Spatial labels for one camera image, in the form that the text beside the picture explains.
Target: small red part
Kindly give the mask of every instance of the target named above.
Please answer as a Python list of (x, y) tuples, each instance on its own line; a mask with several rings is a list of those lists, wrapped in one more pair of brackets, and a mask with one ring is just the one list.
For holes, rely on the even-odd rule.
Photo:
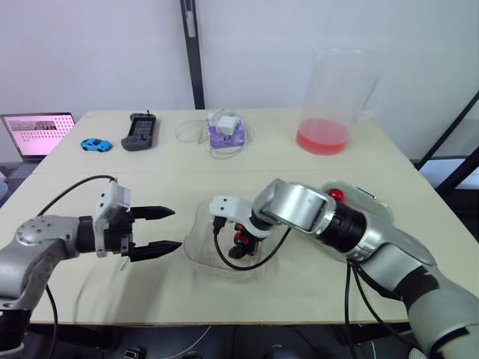
[(337, 188), (333, 188), (333, 189), (330, 189), (328, 194), (333, 197), (336, 202), (339, 202), (339, 203), (342, 203), (342, 204), (345, 204), (344, 202), (344, 193), (340, 190), (340, 189), (337, 189)]
[(249, 240), (244, 237), (240, 232), (237, 232), (235, 235), (234, 235), (234, 242), (236, 244), (243, 244), (243, 245), (247, 245), (249, 243)]

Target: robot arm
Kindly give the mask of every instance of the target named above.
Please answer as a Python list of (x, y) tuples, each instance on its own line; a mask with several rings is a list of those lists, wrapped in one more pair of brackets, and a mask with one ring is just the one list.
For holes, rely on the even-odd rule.
[(181, 243), (152, 242), (137, 248), (132, 224), (137, 218), (160, 219), (174, 212), (161, 206), (129, 207), (129, 190), (111, 181), (94, 218), (41, 215), (22, 224), (12, 242), (0, 250), (0, 358), (22, 350), (32, 310), (61, 260), (82, 253), (107, 252), (132, 262), (168, 254)]
[[(286, 224), (354, 263), (381, 295), (404, 302), (412, 331), (426, 355), (475, 358), (479, 352), (479, 300), (447, 279), (427, 248), (407, 233), (315, 188), (279, 179), (249, 204), (248, 212), (241, 211), (247, 213), (241, 218), (229, 216), (236, 212), (229, 203), (235, 204), (229, 197), (216, 197), (210, 212), (239, 219), (240, 235), (249, 241), (259, 242), (272, 226)], [(244, 242), (235, 237), (235, 247)]]

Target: white wall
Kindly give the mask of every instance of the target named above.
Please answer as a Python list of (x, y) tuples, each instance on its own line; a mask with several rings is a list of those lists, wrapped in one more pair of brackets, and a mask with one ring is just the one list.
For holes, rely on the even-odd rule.
[[(377, 123), (418, 159), (479, 87), (477, 0), (205, 0), (197, 8), (210, 108), (300, 106), (315, 49), (362, 47), (376, 54), (379, 94), (388, 89)], [(467, 123), (464, 133), (477, 138), (474, 118)], [(471, 139), (446, 154), (462, 154), (462, 141)]]
[[(477, 0), (197, 0), (209, 108), (300, 106), (320, 46), (375, 52), (377, 123), (422, 157), (479, 87)], [(0, 1), (0, 113), (192, 108), (178, 0)], [(441, 156), (467, 154), (471, 114)], [(0, 126), (0, 162), (15, 150)]]
[(178, 0), (0, 1), (0, 113), (192, 108), (181, 21)]

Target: white charger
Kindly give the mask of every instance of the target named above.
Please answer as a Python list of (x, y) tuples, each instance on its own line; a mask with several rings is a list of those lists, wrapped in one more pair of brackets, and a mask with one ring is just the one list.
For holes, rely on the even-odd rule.
[(232, 136), (240, 119), (237, 116), (223, 115), (216, 123), (216, 131), (223, 135)]

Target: blue toy car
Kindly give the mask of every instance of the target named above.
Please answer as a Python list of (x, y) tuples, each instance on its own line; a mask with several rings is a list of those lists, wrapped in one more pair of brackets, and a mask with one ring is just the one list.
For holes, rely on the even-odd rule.
[(84, 140), (81, 142), (80, 146), (85, 151), (98, 151), (98, 152), (106, 152), (110, 151), (113, 147), (108, 141), (99, 140), (98, 138), (89, 138), (88, 140)]

